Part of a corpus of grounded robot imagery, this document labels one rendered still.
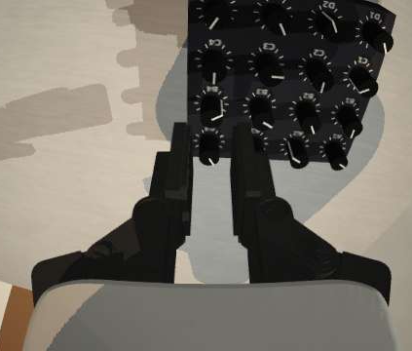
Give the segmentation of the black knob box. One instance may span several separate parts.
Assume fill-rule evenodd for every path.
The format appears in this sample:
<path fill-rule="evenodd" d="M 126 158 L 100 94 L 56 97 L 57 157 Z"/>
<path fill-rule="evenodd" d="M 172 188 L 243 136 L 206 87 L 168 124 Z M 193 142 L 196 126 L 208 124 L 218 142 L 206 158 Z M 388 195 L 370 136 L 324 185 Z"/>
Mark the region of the black knob box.
<path fill-rule="evenodd" d="M 345 169 L 395 18 L 366 0 L 188 0 L 193 157 L 231 158 L 233 126 L 250 123 L 270 160 Z"/>

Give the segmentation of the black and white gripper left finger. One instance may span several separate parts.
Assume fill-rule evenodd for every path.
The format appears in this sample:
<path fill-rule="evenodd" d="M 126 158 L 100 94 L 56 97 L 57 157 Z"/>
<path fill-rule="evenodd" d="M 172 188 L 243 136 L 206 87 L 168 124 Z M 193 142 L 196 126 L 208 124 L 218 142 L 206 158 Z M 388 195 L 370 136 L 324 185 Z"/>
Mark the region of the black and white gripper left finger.
<path fill-rule="evenodd" d="M 191 234 L 193 176 L 192 126 L 174 122 L 170 151 L 157 152 L 149 196 L 134 205 L 131 218 L 86 252 L 33 267 L 34 307 L 48 288 L 72 280 L 174 284 L 176 250 Z"/>

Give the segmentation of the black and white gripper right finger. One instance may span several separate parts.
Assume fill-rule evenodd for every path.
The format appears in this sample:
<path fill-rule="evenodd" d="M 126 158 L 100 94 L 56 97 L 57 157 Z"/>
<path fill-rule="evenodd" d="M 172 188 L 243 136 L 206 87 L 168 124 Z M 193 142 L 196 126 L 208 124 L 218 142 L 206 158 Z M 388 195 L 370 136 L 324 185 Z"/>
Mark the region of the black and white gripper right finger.
<path fill-rule="evenodd" d="M 350 280 L 373 287 L 389 306 L 390 268 L 338 253 L 294 218 L 288 202 L 276 196 L 268 153 L 255 152 L 250 123 L 233 126 L 230 181 L 233 233 L 247 249 L 250 284 Z"/>

